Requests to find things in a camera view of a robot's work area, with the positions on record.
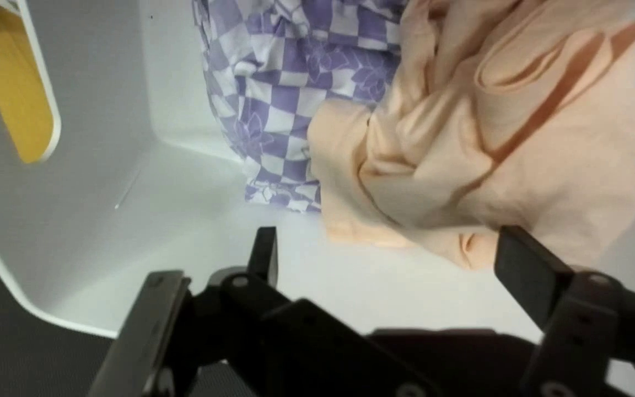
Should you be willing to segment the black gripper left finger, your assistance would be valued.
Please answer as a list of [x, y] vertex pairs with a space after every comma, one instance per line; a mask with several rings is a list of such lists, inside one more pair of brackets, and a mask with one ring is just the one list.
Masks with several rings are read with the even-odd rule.
[[255, 239], [248, 271], [270, 287], [278, 285], [278, 230], [260, 227]]

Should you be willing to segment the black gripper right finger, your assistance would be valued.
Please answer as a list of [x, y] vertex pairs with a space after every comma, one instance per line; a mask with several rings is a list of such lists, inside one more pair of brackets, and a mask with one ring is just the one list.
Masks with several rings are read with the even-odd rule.
[[497, 281], [538, 328], [546, 328], [576, 271], [528, 230], [508, 224], [498, 232]]

